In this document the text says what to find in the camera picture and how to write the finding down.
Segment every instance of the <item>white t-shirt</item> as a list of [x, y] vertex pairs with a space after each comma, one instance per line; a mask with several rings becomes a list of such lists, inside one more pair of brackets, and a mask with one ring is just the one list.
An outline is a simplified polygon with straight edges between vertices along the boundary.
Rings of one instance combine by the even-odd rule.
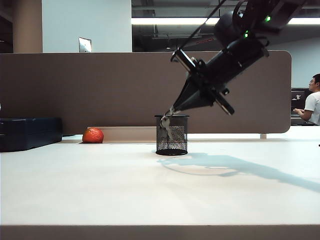
[[304, 110], [313, 111], [309, 122], [320, 126], [320, 91], [311, 93], [306, 98]]

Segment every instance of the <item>black hair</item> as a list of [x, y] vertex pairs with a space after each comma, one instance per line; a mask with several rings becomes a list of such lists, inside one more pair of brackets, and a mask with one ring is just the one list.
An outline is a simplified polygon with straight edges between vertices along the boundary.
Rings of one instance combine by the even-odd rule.
[[314, 83], [320, 83], [320, 73], [314, 75], [312, 78], [314, 78]]

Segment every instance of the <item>white wall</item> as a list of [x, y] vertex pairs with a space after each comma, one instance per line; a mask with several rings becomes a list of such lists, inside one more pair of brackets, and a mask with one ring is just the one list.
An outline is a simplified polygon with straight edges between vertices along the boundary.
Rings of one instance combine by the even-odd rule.
[[79, 52], [78, 37], [92, 52], [132, 52], [131, 1], [42, 0], [43, 52]]
[[308, 88], [320, 73], [320, 37], [271, 45], [269, 50], [287, 50], [292, 56], [292, 87]]

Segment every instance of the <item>cable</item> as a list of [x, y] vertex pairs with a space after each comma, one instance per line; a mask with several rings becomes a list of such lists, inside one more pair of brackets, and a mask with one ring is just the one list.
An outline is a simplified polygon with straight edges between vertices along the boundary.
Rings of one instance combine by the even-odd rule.
[[204, 23], [202, 23], [200, 26], [197, 27], [197, 29], [187, 38], [187, 40], [181, 45], [181, 47], [179, 47], [179, 49], [182, 49], [188, 42], [190, 39], [192, 39], [194, 37], [194, 35], [196, 35], [196, 33], [206, 24], [206, 22], [209, 20], [209, 18], [211, 18], [216, 11], [222, 6], [222, 4], [224, 4], [226, 0], [222, 0], [214, 9], [213, 11], [210, 13], [210, 15], [207, 17], [207, 19], [205, 20]]

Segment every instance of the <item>blue case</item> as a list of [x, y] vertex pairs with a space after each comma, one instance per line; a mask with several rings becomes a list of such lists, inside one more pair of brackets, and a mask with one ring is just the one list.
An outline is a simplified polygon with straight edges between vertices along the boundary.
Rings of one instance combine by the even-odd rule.
[[0, 118], [0, 152], [24, 151], [62, 140], [58, 117]]

